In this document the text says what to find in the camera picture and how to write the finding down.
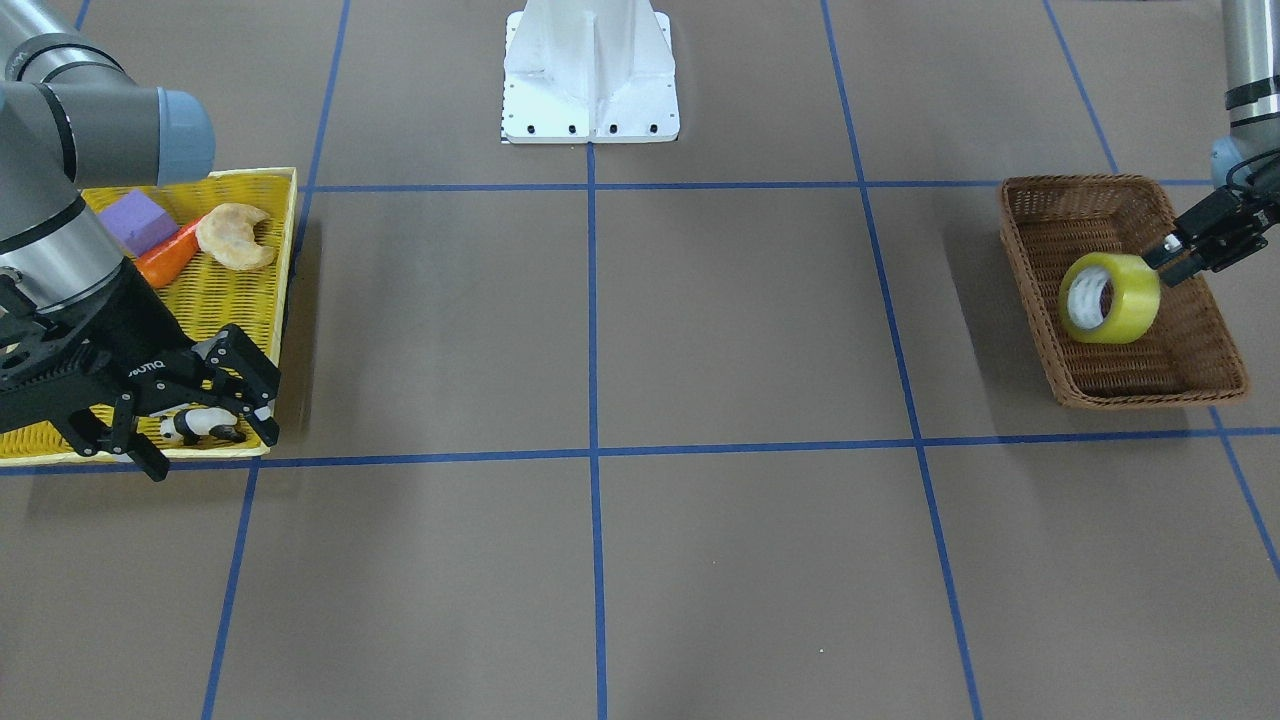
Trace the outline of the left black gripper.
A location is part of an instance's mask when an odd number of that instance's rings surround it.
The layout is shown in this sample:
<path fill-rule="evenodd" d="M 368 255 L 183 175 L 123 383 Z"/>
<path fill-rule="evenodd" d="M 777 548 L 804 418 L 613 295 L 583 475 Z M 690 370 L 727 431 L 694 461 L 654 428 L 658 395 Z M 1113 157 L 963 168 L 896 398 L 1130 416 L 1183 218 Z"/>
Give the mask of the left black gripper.
<path fill-rule="evenodd" d="M 1220 272 L 1267 245 L 1265 232 L 1277 224 L 1274 196 L 1216 188 L 1175 220 L 1175 233 L 1142 258 L 1172 288 L 1202 272 Z"/>

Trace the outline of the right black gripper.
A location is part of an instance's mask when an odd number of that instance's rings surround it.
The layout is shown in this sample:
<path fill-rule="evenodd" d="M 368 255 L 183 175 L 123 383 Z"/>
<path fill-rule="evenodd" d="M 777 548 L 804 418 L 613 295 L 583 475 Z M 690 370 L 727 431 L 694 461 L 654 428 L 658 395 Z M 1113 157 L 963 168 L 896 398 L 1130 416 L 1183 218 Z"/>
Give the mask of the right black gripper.
<path fill-rule="evenodd" d="M 172 464 L 137 430 L 136 414 L 200 401 L 246 420 L 268 447 L 279 441 L 279 368 L 237 324 L 196 343 L 131 260 L 47 313 L 5 268 L 3 310 L 5 432 L 61 421 L 63 439 L 79 456 L 123 456 L 154 482 L 165 480 Z M 91 409 L 102 404 L 111 404 L 110 424 Z"/>

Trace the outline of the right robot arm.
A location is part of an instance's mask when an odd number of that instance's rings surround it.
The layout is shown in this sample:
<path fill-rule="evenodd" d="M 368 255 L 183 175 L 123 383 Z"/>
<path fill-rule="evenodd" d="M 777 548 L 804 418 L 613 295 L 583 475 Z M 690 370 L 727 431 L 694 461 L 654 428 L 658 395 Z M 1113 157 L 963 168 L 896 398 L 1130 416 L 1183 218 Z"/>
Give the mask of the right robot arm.
<path fill-rule="evenodd" d="M 3 429 L 50 423 L 79 455 L 170 468 L 137 427 L 187 404 L 265 445 L 280 373 L 238 325 L 198 342 L 148 287 L 82 191 L 196 182 L 212 169 L 195 96 L 137 85 L 41 1 L 3 14 Z"/>

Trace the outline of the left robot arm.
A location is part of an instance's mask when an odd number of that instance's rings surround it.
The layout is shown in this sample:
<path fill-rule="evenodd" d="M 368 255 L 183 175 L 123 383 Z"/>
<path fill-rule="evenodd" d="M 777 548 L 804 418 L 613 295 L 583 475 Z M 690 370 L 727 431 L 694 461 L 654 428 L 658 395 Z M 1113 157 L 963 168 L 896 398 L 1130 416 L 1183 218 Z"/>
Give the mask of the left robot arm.
<path fill-rule="evenodd" d="M 1268 243 L 1279 223 L 1279 9 L 1224 1 L 1228 135 L 1211 152 L 1213 191 L 1143 259 L 1166 287 L 1222 272 Z"/>

